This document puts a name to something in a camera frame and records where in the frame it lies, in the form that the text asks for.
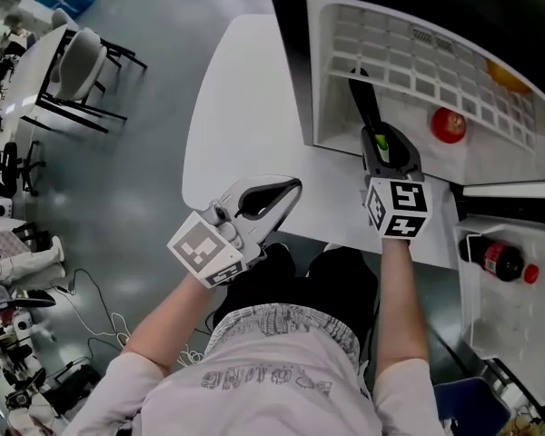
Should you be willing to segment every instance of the desk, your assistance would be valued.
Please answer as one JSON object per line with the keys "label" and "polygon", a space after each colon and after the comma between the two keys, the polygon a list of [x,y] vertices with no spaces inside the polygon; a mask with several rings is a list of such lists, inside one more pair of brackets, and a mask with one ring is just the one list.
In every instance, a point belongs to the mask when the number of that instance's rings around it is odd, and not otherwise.
{"label": "desk", "polygon": [[20,57],[12,80],[5,92],[3,102],[3,127],[5,131],[10,129],[15,133],[18,120],[30,114],[35,108],[43,82],[65,32],[66,25],[58,27],[36,42]]}
{"label": "desk", "polygon": [[[303,144],[276,18],[244,15],[226,30],[196,100],[183,166],[183,199],[194,209],[205,209],[237,180],[265,173],[302,181],[301,200],[281,231],[382,251],[362,207],[362,160]],[[411,245],[412,259],[457,269],[453,196],[446,182],[427,181],[432,185],[433,217]]]}
{"label": "desk", "polygon": [[6,142],[14,140],[18,121],[21,118],[35,126],[50,130],[49,127],[27,117],[36,105],[97,131],[108,132],[98,124],[56,106],[54,102],[45,97],[46,87],[49,84],[48,76],[53,67],[55,56],[62,53],[66,33],[66,25],[57,27],[38,40],[20,57],[5,92],[2,122],[4,132],[0,135],[0,150],[4,148]]}

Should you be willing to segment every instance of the red apple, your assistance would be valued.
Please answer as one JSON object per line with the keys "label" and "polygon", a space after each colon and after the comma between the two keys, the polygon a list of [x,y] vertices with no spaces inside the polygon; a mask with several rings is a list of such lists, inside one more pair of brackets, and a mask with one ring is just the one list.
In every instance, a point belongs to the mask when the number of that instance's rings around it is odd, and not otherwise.
{"label": "red apple", "polygon": [[439,108],[432,117],[432,133],[446,144],[455,144],[466,134],[466,120],[448,108]]}

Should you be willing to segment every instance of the white chair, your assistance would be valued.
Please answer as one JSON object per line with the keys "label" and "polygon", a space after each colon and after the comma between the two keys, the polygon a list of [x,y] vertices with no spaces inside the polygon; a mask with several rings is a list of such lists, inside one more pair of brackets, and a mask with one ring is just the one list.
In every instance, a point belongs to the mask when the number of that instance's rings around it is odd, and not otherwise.
{"label": "white chair", "polygon": [[[62,25],[67,25],[67,29],[70,31],[77,32],[80,30],[79,25],[62,8],[57,8],[53,11],[53,15],[51,16],[51,25],[53,29],[56,29]],[[101,44],[108,48],[107,58],[109,58],[109,60],[118,68],[121,68],[121,64],[115,59],[115,57],[121,58],[121,56],[124,56],[130,59],[132,62],[140,65],[143,69],[147,69],[147,64],[135,58],[135,52],[133,50],[121,47],[117,44],[112,44],[104,39],[101,39]]]}
{"label": "white chair", "polygon": [[51,16],[51,24],[53,29],[66,25],[71,31],[77,32],[79,30],[79,25],[62,8],[56,8],[53,11],[53,15]]}
{"label": "white chair", "polygon": [[86,104],[87,97],[94,86],[105,92],[104,87],[97,82],[97,78],[103,69],[106,56],[107,48],[101,44],[101,39],[96,33],[91,29],[79,31],[51,71],[51,81],[58,84],[55,93],[46,95],[57,104],[69,106],[98,118],[102,117],[100,114],[107,114],[127,120],[125,116]]}

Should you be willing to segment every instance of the red bottle cap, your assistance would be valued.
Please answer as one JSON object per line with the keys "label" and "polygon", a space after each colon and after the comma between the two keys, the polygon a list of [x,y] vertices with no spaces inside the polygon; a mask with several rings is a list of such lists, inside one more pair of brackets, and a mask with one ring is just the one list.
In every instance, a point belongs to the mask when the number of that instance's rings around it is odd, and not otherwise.
{"label": "red bottle cap", "polygon": [[527,284],[534,284],[539,278],[539,267],[537,265],[529,265],[525,268],[525,273],[523,274],[523,279]]}

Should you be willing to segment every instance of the person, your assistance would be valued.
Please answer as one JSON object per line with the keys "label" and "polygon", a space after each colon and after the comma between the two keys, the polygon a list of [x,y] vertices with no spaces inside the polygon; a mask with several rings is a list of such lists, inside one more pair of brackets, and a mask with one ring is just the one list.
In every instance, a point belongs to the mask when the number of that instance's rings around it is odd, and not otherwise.
{"label": "person", "polygon": [[[4,236],[1,238],[2,241],[17,239],[12,232],[0,232],[0,236]],[[35,253],[23,252],[9,256],[8,251],[0,250],[0,255],[2,255],[0,257],[0,284],[10,285],[12,281],[28,274],[41,272],[54,264],[59,264],[59,276],[65,277],[63,265],[60,264],[64,261],[63,245],[58,236],[53,237],[52,243],[50,249]]]}
{"label": "person", "polygon": [[239,274],[198,363],[170,374],[213,295],[188,274],[134,331],[64,436],[444,434],[408,244],[383,240],[372,396],[360,350],[376,276],[360,251],[319,255],[295,277],[287,248]]}

